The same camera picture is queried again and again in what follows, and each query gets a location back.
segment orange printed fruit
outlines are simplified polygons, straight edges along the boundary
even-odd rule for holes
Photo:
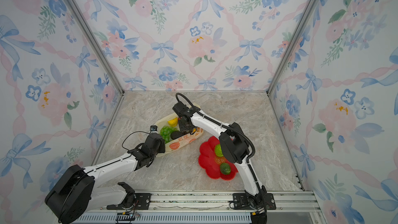
[[[180,147],[180,142],[175,142],[170,145],[170,149],[176,150]]]

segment plastic container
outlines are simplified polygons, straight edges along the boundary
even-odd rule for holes
[[[216,156],[214,153],[214,147],[216,147],[216,145],[219,143],[220,141],[216,137],[212,136],[208,141],[201,144],[198,162],[200,167],[206,170],[206,174],[211,179],[221,178],[222,180],[230,181],[236,176],[238,170],[236,169],[235,165],[228,162],[225,157]],[[231,173],[229,175],[224,175],[221,173],[220,164],[222,163],[227,163],[231,167]]]
[[[160,131],[164,126],[170,126],[167,122],[178,117],[177,114],[174,112],[164,118],[161,118],[157,122],[155,122],[155,125],[158,127],[158,131]],[[165,153],[159,153],[157,154],[157,157],[164,156],[166,154],[169,154],[173,151],[176,151],[180,149],[181,147],[186,146],[187,144],[195,141],[198,137],[200,137],[203,134],[204,130],[202,128],[196,128],[196,132],[194,134],[186,134],[182,137],[179,137],[178,139],[174,139],[166,144],[166,152]]]

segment marble floor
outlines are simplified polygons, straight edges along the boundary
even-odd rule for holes
[[[260,181],[268,191],[298,191],[295,172],[282,132],[266,93],[184,92],[211,117],[226,123],[237,122],[256,147],[251,159]],[[165,91],[126,92],[115,124],[98,163],[126,152],[121,144],[132,132],[149,131],[150,125],[173,112],[175,93]],[[132,149],[144,142],[146,134],[136,133],[124,146]],[[141,168],[108,181],[103,186],[127,182],[135,190],[244,190],[236,174],[231,181],[213,180],[198,164],[199,147],[211,135],[205,132],[181,149],[155,158],[149,168]]]

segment yellow fruit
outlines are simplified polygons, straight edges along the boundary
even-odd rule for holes
[[[178,124],[178,117],[173,118],[173,119],[170,120],[170,121],[167,121],[167,123],[169,123],[169,125],[170,125],[171,127],[176,127],[177,124]]]

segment metal corner post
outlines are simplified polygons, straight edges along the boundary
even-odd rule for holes
[[[96,41],[96,38],[95,38],[95,36],[94,36],[89,24],[84,19],[83,13],[79,9],[76,1],[75,0],[65,0],[65,3],[67,4],[68,8],[72,11],[73,16],[75,16],[78,25],[82,29],[83,33],[86,35],[89,44],[94,49],[94,52],[96,53],[99,62],[104,67],[105,72],[108,74],[110,80],[113,82],[113,84],[117,88],[117,91],[120,94],[123,94],[124,90],[122,88],[122,85],[118,81],[118,79],[117,79],[115,73],[113,72],[108,60],[103,55],[102,49],[101,49],[100,45],[98,44],[98,42]]]
[[[293,32],[293,36],[291,39],[291,42],[289,42],[287,48],[286,48],[286,52],[285,55],[283,56],[281,62],[279,63],[279,66],[275,72],[275,75],[272,79],[271,85],[269,85],[267,94],[268,96],[271,95],[272,91],[275,90],[276,85],[283,73],[284,68],[286,67],[286,64],[289,60],[289,57],[292,55],[294,47],[296,46],[296,44],[299,42],[299,39],[306,27],[306,24],[312,14],[312,12],[314,11],[317,3],[319,0],[309,0],[308,4],[306,6],[306,8],[304,9],[302,18],[300,19],[299,23],[296,26],[295,31]]]

